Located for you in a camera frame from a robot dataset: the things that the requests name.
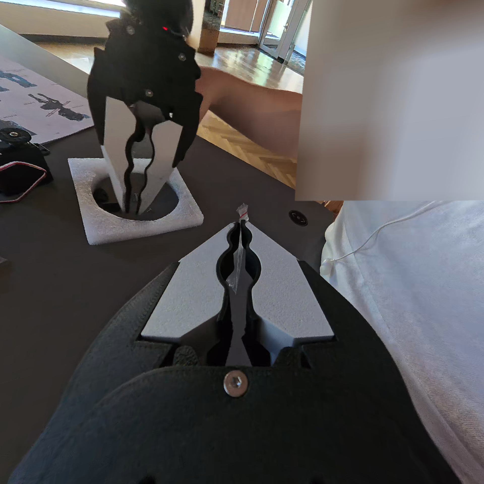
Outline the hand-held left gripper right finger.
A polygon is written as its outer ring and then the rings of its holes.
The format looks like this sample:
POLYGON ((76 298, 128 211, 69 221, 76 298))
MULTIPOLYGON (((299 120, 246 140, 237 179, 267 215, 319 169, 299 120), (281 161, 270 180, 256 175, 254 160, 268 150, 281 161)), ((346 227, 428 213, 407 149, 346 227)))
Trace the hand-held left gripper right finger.
POLYGON ((260 275, 254 276, 252 306, 257 341, 269 352, 330 340, 334 332, 301 269, 299 260, 277 242, 246 222, 260 275))

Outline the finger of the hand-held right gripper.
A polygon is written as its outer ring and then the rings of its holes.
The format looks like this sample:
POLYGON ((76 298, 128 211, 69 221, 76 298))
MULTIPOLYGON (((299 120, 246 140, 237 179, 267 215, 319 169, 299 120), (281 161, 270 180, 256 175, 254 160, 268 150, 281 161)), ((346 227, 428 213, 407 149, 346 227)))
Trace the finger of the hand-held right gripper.
POLYGON ((154 202, 173 172, 173 163, 178 149, 182 127, 171 120, 156 123, 154 119, 137 119, 140 134, 137 145, 141 143, 151 148, 150 158, 144 166, 135 162, 134 193, 139 200, 134 201, 134 213, 142 215, 154 202))
POLYGON ((136 116, 121 100, 106 97, 104 140, 101 150, 114 194, 124 213, 131 203, 132 145, 140 134, 136 116))

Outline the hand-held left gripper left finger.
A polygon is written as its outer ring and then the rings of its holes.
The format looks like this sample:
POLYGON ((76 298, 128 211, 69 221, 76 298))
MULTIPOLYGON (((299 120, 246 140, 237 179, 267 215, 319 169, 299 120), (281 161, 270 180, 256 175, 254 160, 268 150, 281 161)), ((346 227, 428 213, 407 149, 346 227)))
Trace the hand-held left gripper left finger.
POLYGON ((233 336, 227 279, 239 234, 239 224, 230 223, 179 261, 142 339, 190 346, 200 358, 227 357, 233 336))

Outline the white foam square with hole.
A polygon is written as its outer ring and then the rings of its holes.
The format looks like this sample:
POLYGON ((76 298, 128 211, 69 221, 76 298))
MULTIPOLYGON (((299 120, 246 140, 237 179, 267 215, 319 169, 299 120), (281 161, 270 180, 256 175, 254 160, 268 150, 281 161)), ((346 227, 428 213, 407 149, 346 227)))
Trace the white foam square with hole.
POLYGON ((166 185, 150 205, 152 211, 140 216, 108 213, 94 200, 93 191, 102 188, 114 197, 112 184, 102 158, 69 158, 71 176, 79 202, 88 243, 101 245, 150 237, 200 226, 201 209, 175 168, 166 185))

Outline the small clear zip bag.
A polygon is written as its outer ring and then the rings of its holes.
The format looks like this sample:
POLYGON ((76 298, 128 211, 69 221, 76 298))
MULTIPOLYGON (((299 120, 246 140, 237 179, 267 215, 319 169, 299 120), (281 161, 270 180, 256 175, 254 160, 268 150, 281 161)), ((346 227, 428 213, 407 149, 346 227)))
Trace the small clear zip bag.
POLYGON ((237 250, 234 252, 233 255, 233 263, 234 263, 234 269, 232 273, 229 275, 227 278, 227 283, 228 286, 232 289, 233 293, 236 294, 238 291, 238 286, 239 286, 239 277, 240 277, 240 272, 241 272, 241 266, 243 262, 243 256, 244 256, 244 246, 243 246, 243 225, 242 221, 248 221, 248 206, 244 203, 239 206, 237 209, 237 212, 239 214, 239 221, 238 221, 238 245, 237 245, 237 250))

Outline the person's right forearm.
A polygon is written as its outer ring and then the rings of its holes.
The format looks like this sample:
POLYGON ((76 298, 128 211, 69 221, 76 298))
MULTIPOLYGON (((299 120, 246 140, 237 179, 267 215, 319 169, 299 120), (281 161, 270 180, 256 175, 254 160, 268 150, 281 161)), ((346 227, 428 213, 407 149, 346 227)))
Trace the person's right forearm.
POLYGON ((199 121, 211 111, 260 147, 297 158, 302 94, 258 86, 206 66, 196 92, 203 97, 199 121))

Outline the dark brown desk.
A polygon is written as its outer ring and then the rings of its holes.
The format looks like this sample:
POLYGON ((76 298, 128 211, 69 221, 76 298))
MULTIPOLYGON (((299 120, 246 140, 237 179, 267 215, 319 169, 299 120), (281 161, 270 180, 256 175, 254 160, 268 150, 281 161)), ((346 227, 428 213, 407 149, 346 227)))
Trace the dark brown desk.
POLYGON ((203 224, 89 245, 69 158, 100 158, 93 128, 48 143, 53 182, 1 204, 1 483, 38 439, 88 347, 118 310, 170 263, 232 222, 250 221, 316 268, 334 215, 197 136, 178 170, 203 224), (300 227, 288 213, 306 215, 300 227))

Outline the brown cardboard box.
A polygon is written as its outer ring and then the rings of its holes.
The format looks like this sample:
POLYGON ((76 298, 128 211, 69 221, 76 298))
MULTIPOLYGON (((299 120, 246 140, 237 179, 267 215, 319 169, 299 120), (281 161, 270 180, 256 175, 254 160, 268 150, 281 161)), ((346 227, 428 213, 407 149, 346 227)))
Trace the brown cardboard box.
POLYGON ((220 27, 209 28, 209 26, 202 26, 197 52, 213 57, 218 44, 219 34, 220 27))

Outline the printed instruction sheet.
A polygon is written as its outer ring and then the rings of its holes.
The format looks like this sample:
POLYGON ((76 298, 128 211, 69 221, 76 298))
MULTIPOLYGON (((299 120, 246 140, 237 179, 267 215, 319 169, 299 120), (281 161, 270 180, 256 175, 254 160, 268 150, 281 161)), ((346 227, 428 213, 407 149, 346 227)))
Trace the printed instruction sheet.
POLYGON ((87 99, 1 56, 1 129, 44 144, 93 126, 87 99))

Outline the person's white shirt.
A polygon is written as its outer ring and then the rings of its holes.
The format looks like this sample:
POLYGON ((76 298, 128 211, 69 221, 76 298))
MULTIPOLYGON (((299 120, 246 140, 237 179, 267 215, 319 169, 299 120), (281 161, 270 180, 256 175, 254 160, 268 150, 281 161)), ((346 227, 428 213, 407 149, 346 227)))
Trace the person's white shirt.
MULTIPOLYGON (((345 201, 321 260, 429 203, 345 201)), ((483 483, 483 201, 443 201, 385 227, 322 276, 365 318, 462 483, 483 483)))

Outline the glass door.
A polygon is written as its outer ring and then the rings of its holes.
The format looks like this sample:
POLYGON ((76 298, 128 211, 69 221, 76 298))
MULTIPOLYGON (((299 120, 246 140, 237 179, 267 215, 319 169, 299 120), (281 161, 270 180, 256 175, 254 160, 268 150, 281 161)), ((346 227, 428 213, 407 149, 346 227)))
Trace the glass door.
POLYGON ((287 64, 312 1, 269 1, 264 11, 257 48, 287 64))

